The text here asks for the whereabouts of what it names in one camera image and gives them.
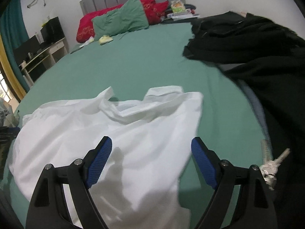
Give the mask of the white hooded shirt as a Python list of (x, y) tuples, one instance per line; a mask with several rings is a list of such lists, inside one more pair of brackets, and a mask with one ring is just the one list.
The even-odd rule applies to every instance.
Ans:
[(90, 193), (109, 228), (188, 228), (178, 201), (180, 175), (191, 156), (203, 95), (180, 86), (154, 87), (142, 100), (97, 97), (41, 105), (23, 118), (9, 169), (28, 200), (42, 169), (83, 158), (104, 136), (112, 151)]

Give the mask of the black clothes pile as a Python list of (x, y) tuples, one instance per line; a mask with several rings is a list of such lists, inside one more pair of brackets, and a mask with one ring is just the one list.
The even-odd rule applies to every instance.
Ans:
[(247, 95), (279, 157), (275, 210), (279, 228), (304, 228), (304, 40), (253, 14), (226, 12), (192, 22), (183, 55), (219, 68)]

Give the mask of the black car key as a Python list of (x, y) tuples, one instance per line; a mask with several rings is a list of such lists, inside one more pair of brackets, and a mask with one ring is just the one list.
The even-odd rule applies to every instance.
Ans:
[(277, 158), (272, 159), (270, 150), (268, 147), (263, 147), (263, 164), (259, 167), (263, 178), (268, 185), (270, 190), (274, 190), (274, 187), (277, 182), (276, 174), (278, 172), (278, 168), (284, 159), (290, 154), (290, 149), (286, 148), (284, 152)]

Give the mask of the grey printed folded sweatshirt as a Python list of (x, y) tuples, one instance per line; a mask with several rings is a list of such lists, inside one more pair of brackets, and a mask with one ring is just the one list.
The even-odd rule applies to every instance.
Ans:
[(14, 114), (11, 105), (0, 97), (0, 126), (10, 128), (17, 127), (19, 121), (19, 111)]

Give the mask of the yellow curtain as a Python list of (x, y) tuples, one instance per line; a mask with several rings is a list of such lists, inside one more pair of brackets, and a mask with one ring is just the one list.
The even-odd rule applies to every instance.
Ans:
[(6, 77), (7, 85), (10, 91), (13, 92), (15, 98), (21, 102), (21, 100), (25, 97), (26, 91), (18, 81), (17, 77), (12, 70), (10, 62), (8, 61), (8, 57), (4, 48), (3, 40), (1, 38), (1, 70), (3, 71), (3, 75)]

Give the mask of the black computer monitor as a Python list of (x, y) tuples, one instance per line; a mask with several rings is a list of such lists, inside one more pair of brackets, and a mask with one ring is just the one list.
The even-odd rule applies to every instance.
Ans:
[(29, 60), (29, 53), (35, 55), (40, 49), (40, 44), (36, 36), (32, 36), (29, 40), (21, 44), (13, 50), (15, 61), (21, 65), (24, 61)]

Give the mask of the white paper on bed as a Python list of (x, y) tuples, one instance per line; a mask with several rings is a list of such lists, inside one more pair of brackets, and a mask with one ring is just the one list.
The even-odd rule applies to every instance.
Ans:
[(91, 36), (88, 40), (86, 40), (83, 44), (79, 45), (79, 48), (89, 45), (90, 43), (94, 42), (94, 37)]

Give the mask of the black computer tower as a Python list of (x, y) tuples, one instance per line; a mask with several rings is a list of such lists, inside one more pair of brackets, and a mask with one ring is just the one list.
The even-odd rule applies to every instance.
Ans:
[(40, 30), (42, 38), (46, 44), (53, 44), (65, 37), (58, 17), (54, 17)]

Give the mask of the small yellow cloth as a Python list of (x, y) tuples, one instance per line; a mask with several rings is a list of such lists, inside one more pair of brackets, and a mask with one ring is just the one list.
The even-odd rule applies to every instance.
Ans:
[(100, 45), (104, 45), (113, 41), (113, 38), (111, 36), (103, 35), (98, 41)]

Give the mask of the teal curtain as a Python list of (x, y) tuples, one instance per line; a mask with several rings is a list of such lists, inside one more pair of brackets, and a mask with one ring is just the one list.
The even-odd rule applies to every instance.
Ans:
[(20, 47), (24, 42), (29, 40), (23, 21), (20, 0), (11, 0), (4, 10), (1, 16), (1, 37), (14, 75), (25, 92), (28, 92), (30, 88), (26, 83), (14, 56), (14, 49)]

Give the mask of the green pillow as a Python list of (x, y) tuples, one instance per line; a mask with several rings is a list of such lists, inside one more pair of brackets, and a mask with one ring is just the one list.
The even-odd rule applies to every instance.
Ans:
[(148, 19), (140, 0), (128, 0), (121, 8), (96, 16), (91, 21), (96, 41), (103, 35), (115, 36), (149, 27)]

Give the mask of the stack of books and snacks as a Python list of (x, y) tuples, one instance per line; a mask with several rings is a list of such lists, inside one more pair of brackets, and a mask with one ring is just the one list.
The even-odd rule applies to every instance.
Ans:
[(197, 7), (192, 4), (185, 4), (181, 0), (173, 0), (165, 10), (165, 20), (186, 20), (192, 18), (199, 18), (200, 15), (196, 13)]

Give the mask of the red pillow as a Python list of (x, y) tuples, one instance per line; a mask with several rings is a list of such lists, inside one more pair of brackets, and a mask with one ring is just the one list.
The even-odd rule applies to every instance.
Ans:
[(80, 19), (76, 41), (84, 43), (90, 37), (99, 40), (104, 35), (147, 29), (161, 22), (168, 5), (168, 1), (128, 0), (124, 4), (90, 12)]

